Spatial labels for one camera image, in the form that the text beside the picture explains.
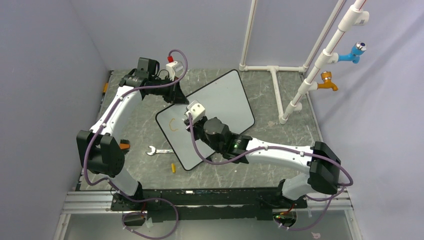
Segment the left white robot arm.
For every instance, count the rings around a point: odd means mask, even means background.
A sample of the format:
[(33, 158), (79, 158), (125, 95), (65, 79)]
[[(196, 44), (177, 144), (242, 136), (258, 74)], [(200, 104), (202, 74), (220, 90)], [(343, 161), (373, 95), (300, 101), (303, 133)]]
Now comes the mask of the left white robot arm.
[(142, 184), (124, 167), (125, 152), (121, 149), (122, 130), (134, 109), (147, 95), (161, 96), (171, 104), (189, 103), (180, 87), (180, 80), (187, 73), (187, 61), (174, 61), (167, 57), (167, 75), (160, 78), (156, 60), (139, 58), (137, 68), (121, 78), (115, 97), (99, 120), (76, 136), (82, 172), (88, 185), (108, 182), (124, 197), (124, 204), (131, 210), (144, 203)]

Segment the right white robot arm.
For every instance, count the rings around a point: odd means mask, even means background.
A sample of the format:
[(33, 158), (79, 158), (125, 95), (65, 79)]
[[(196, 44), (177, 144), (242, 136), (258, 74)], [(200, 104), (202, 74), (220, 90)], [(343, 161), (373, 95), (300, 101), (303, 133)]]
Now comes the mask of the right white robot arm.
[(316, 141), (312, 146), (270, 143), (233, 133), (216, 117), (208, 119), (204, 116), (194, 120), (192, 114), (188, 114), (184, 122), (196, 154), (208, 164), (215, 165), (216, 162), (202, 156), (197, 141), (202, 141), (223, 157), (220, 165), (268, 164), (297, 170), (297, 176), (284, 179), (278, 185), (275, 200), (282, 208), (309, 193), (338, 193), (341, 161), (325, 142)]

